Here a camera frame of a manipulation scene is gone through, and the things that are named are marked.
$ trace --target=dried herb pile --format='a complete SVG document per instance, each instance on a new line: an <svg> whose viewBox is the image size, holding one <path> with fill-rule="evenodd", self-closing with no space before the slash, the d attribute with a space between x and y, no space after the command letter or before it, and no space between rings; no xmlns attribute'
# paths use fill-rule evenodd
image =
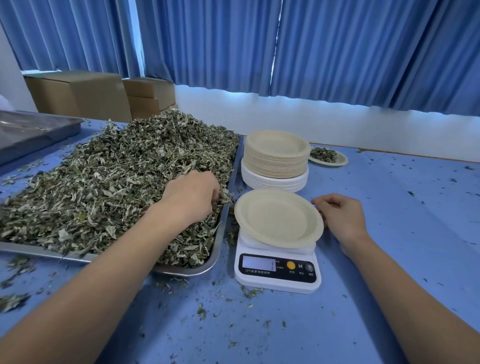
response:
<svg viewBox="0 0 480 364"><path fill-rule="evenodd" d="M100 253L160 200L171 179L211 170L222 191L213 213L178 235L159 263L199 266L210 255L238 138L174 109L138 119L77 146L57 168L34 176L0 206L3 240L65 253Z"/></svg>
<svg viewBox="0 0 480 364"><path fill-rule="evenodd" d="M316 146L315 148L312 148L310 157L326 163L335 163L336 151L333 149L324 148L322 146Z"/></svg>

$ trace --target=hand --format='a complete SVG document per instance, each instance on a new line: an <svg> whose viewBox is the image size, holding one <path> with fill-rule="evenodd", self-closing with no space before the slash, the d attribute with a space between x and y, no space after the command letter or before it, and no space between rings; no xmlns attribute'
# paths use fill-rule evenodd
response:
<svg viewBox="0 0 480 364"><path fill-rule="evenodd" d="M169 181L157 204L166 203L173 209L172 212L178 211L184 219L185 227L188 227L202 221L212 212L212 201L218 199L219 191L220 185L212 172L193 170Z"/></svg>
<svg viewBox="0 0 480 364"><path fill-rule="evenodd" d="M365 216L359 200L341 194L326 194L314 198L312 203L347 256L351 257L359 244L372 241L365 226Z"/></svg>

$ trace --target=small plate of dried leaves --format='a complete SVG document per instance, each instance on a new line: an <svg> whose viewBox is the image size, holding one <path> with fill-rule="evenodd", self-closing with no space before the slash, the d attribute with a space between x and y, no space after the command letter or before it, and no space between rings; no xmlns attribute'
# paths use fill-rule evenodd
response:
<svg viewBox="0 0 480 364"><path fill-rule="evenodd" d="M308 159L313 163L328 167L340 167L348 163L348 158L345 154L339 152L338 150L325 148L323 146L312 147Z"/></svg>

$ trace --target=stack of paper plates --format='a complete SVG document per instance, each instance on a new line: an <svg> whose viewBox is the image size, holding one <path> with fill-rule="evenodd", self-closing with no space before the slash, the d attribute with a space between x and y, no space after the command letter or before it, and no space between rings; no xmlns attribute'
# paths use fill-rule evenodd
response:
<svg viewBox="0 0 480 364"><path fill-rule="evenodd" d="M317 241L322 217L304 198L287 191L247 192L235 204L235 218L252 238L282 248L301 248Z"/></svg>
<svg viewBox="0 0 480 364"><path fill-rule="evenodd" d="M254 132L245 140L243 163L264 177L297 177L307 170L310 148L295 134L278 130Z"/></svg>
<svg viewBox="0 0 480 364"><path fill-rule="evenodd" d="M300 191L307 184L308 180L308 166L307 170L298 177L293 178L271 178L261 176L258 173L252 172L247 167L243 160L241 161L241 176L243 181L252 188L278 188L290 192Z"/></svg>

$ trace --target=white wall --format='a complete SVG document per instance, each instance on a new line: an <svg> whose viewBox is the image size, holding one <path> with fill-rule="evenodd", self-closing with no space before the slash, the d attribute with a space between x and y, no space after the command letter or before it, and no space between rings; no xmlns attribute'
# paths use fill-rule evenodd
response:
<svg viewBox="0 0 480 364"><path fill-rule="evenodd" d="M18 67L7 36L0 25L0 95L3 95L16 110L36 112L32 95Z"/></svg>
<svg viewBox="0 0 480 364"><path fill-rule="evenodd" d="M310 142L480 162L480 118L176 86L181 111L240 134L280 129Z"/></svg>

